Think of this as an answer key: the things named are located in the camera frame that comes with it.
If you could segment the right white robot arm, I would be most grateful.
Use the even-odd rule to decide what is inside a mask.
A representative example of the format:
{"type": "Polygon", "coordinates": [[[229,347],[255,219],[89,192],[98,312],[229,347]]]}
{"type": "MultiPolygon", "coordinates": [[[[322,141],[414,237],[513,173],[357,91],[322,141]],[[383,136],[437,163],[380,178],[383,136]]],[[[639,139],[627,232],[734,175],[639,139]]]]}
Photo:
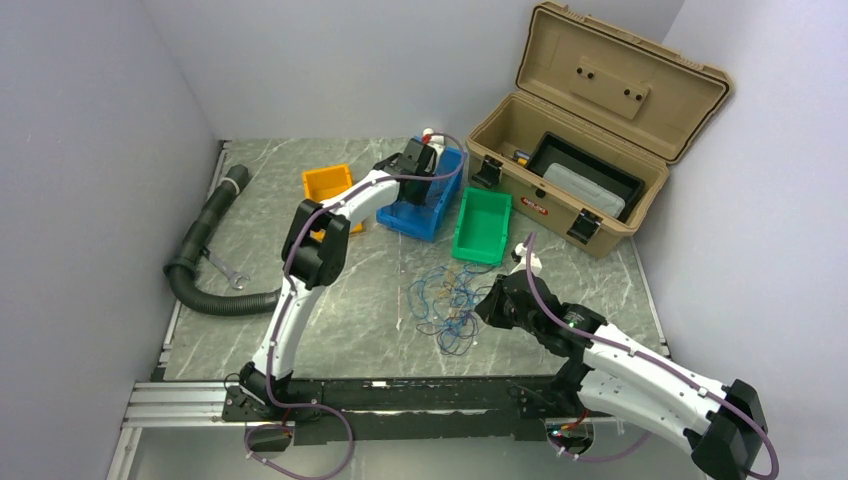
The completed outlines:
{"type": "Polygon", "coordinates": [[[630,338],[601,314],[562,303],[526,271],[500,275],[476,314],[490,327],[520,328],[566,362],[540,391],[546,417],[585,411],[615,416],[677,445],[712,479],[779,475],[776,449],[756,389],[687,370],[630,338]]]}

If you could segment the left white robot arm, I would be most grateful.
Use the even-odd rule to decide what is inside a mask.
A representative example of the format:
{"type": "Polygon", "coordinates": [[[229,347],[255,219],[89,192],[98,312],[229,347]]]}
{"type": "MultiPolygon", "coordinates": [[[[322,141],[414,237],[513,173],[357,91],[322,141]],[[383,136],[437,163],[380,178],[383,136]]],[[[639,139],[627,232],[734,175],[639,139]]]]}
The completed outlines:
{"type": "Polygon", "coordinates": [[[351,229],[399,200],[423,202],[444,151],[431,134],[413,138],[343,192],[297,207],[282,251],[280,299],[260,347],[239,372],[240,390],[258,417],[272,420],[286,409],[297,347],[317,300],[344,269],[351,229]]]}

